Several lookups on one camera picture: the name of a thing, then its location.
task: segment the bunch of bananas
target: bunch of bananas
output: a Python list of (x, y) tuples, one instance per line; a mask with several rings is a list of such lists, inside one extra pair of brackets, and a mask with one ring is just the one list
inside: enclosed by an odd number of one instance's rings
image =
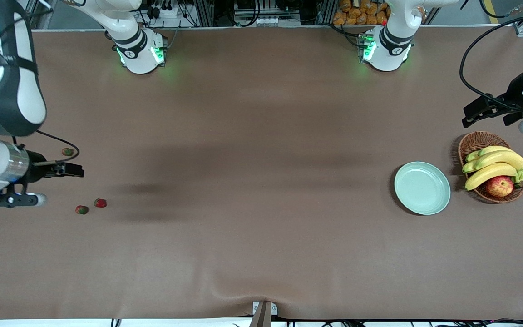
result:
[(523, 182), (523, 158), (506, 147), (485, 147), (470, 153), (465, 161), (463, 173), (475, 172), (465, 183), (468, 191), (497, 176), (510, 176), (516, 184)]

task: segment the table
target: table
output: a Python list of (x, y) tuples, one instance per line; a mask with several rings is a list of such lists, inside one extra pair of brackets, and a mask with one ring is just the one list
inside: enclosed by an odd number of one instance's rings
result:
[[(143, 76), (100, 32), (34, 33), (42, 130), (81, 147), (86, 176), (33, 184), (46, 207), (0, 209), (0, 318), (239, 316), (271, 300), (285, 318), (523, 319), (523, 197), (478, 202), (452, 160), (473, 130), (523, 155), (500, 119), (461, 127), (476, 95), (459, 61), (483, 31), (422, 28), (392, 73), (330, 29), (181, 31)], [(498, 94), (521, 71), (510, 28), (466, 75)], [(410, 161), (448, 176), (442, 213), (396, 201)]]

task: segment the wicker basket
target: wicker basket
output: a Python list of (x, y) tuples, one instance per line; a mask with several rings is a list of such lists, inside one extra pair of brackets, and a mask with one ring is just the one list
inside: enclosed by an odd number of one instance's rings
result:
[[(461, 166), (463, 167), (463, 165), (465, 165), (465, 157), (467, 157), (467, 155), (473, 151), (483, 149), (490, 145), (501, 145), (502, 147), (511, 149), (510, 145), (496, 134), (490, 132), (469, 133), (464, 136), (463, 139), (461, 139), (459, 142), (459, 147), (457, 147), (459, 163), (461, 163)], [(471, 174), (465, 174), (465, 178), (469, 178), (470, 175)], [(508, 203), (514, 201), (523, 194), (523, 188), (515, 188), (512, 193), (510, 193), (510, 195), (506, 195), (502, 198), (490, 195), (482, 186), (479, 186), (479, 188), (476, 188), (474, 191), (483, 199), (494, 203)]]

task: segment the plate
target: plate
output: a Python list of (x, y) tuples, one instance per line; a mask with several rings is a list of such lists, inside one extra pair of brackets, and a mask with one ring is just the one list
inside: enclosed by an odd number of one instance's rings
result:
[(451, 197), (449, 182), (434, 165), (409, 162), (395, 176), (395, 193), (407, 209), (421, 215), (434, 215), (447, 206)]

